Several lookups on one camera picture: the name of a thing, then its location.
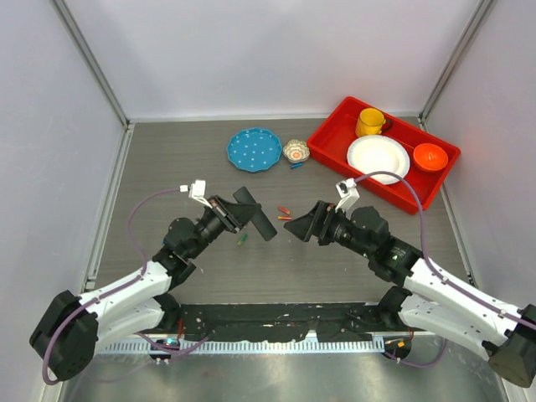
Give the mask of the black remote control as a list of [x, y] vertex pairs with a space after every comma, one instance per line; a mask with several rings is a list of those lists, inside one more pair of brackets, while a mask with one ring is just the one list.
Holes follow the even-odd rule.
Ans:
[[233, 197], [239, 204], [255, 204], [257, 206], [257, 211], [250, 219], [250, 222], [255, 226], [264, 241], [271, 241], [277, 235], [277, 230], [247, 187], [241, 187], [236, 190], [233, 193]]

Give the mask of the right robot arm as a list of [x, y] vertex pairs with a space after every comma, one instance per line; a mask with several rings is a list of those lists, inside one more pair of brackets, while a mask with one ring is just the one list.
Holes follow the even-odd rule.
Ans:
[[508, 382], [522, 388], [533, 384], [533, 304], [517, 307], [460, 280], [393, 236], [373, 207], [345, 214], [319, 201], [284, 227], [303, 242], [316, 238], [319, 245], [337, 243], [361, 255], [378, 278], [393, 283], [378, 310], [385, 329], [405, 325], [433, 332], [472, 351]]

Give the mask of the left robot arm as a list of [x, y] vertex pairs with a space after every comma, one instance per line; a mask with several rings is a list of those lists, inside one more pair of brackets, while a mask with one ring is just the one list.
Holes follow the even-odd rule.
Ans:
[[253, 224], [265, 240], [276, 235], [247, 188], [233, 196], [229, 202], [217, 195], [192, 194], [204, 207], [202, 218], [198, 223], [178, 218], [168, 226], [173, 233], [183, 233], [182, 250], [164, 241], [151, 259], [140, 250], [141, 267], [108, 286], [79, 295], [69, 290], [57, 294], [29, 338], [42, 359], [44, 383], [54, 386], [72, 379], [96, 352], [127, 335], [152, 328], [161, 334], [172, 332], [178, 324], [178, 304], [169, 291], [188, 279], [195, 269], [192, 260], [223, 232], [237, 233]]

